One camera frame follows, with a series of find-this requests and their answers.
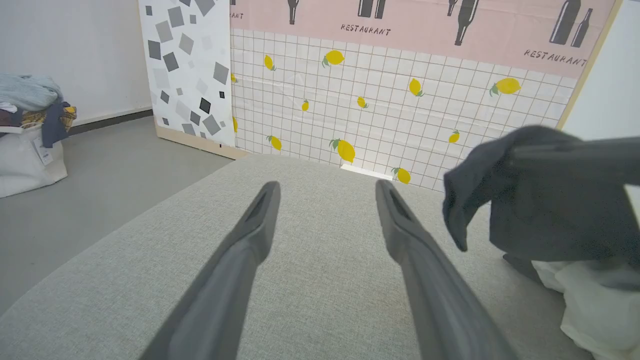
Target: geometric patterned panel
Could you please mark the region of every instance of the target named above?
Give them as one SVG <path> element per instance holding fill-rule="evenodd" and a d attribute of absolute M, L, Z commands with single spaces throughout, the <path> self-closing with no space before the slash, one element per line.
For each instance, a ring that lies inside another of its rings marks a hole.
<path fill-rule="evenodd" d="M 158 126 L 235 145 L 228 7 L 213 0 L 140 1 L 149 86 Z"/>

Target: yellow patterned fabric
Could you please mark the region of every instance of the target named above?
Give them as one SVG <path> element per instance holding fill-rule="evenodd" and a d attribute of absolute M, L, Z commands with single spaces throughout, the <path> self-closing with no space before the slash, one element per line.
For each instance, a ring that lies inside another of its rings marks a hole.
<path fill-rule="evenodd" d="M 44 119 L 46 117 L 47 117 L 47 110 L 25 111 L 24 114 L 22 114 L 22 125 L 26 129 L 32 126 L 32 125 L 25 126 L 26 124 L 29 124 L 30 122 L 37 122 L 41 124 L 44 122 Z M 65 130 L 67 130 L 67 132 L 71 128 L 71 125 L 73 124 L 73 121 L 76 118 L 77 118 L 77 114 L 76 114 L 75 106 L 67 106 L 66 108 L 64 108 L 64 113 L 60 117 L 60 121 L 62 121 L 62 123 L 65 125 Z"/>

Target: gray floor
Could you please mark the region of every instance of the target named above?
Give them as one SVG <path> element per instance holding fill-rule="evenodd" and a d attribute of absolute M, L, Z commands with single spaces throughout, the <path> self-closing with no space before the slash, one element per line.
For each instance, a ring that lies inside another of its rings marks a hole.
<path fill-rule="evenodd" d="M 0 314 L 111 231 L 231 162 L 159 139 L 152 118 L 63 144 L 66 179 L 0 199 Z"/>

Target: bottle illustration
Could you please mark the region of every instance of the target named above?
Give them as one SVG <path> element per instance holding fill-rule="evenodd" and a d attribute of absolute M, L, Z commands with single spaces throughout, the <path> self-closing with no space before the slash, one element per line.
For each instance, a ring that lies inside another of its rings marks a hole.
<path fill-rule="evenodd" d="M 296 7 L 298 7 L 298 3 L 300 0 L 288 0 L 289 2 L 289 24 L 293 25 L 296 23 Z"/>
<path fill-rule="evenodd" d="M 382 13 L 385 11 L 385 0 L 378 0 L 376 4 L 376 19 L 382 19 Z"/>
<path fill-rule="evenodd" d="M 578 25 L 578 30 L 575 31 L 575 36 L 573 37 L 571 46 L 573 47 L 582 46 L 584 35 L 587 35 L 587 30 L 589 29 L 589 19 L 591 18 L 592 12 L 593 12 L 593 9 L 591 8 L 587 10 L 587 15 L 584 16 L 584 20 Z"/>
<path fill-rule="evenodd" d="M 360 0 L 358 6 L 359 17 L 371 17 L 371 9 L 373 8 L 373 0 Z"/>
<path fill-rule="evenodd" d="M 558 19 L 556 20 L 556 26 L 554 26 L 553 32 L 551 32 L 549 42 L 558 45 L 566 44 L 566 40 L 569 38 L 569 34 L 573 28 L 573 23 L 576 17 L 578 17 L 581 4 L 580 0 L 566 0 L 564 2 L 560 9 Z"/>
<path fill-rule="evenodd" d="M 460 13 L 458 14 L 458 36 L 456 36 L 456 46 L 462 45 L 467 29 L 476 16 L 479 0 L 462 0 Z"/>
<path fill-rule="evenodd" d="M 451 16 L 453 13 L 453 7 L 456 6 L 458 0 L 449 0 L 449 11 L 447 12 L 447 16 Z"/>

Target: gray upholstered cushion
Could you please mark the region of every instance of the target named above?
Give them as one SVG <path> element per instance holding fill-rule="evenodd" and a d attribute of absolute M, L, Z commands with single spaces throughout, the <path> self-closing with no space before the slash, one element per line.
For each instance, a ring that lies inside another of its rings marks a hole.
<path fill-rule="evenodd" d="M 375 178 L 280 156 L 235 161 L 138 216 L 35 286 L 0 318 L 0 359 L 136 359 L 258 189 L 280 181 L 239 359 L 416 359 L 404 282 L 388 256 Z M 563 300 L 512 270 L 488 211 L 460 253 L 443 195 L 397 184 L 523 359 L 587 358 L 560 331 Z"/>

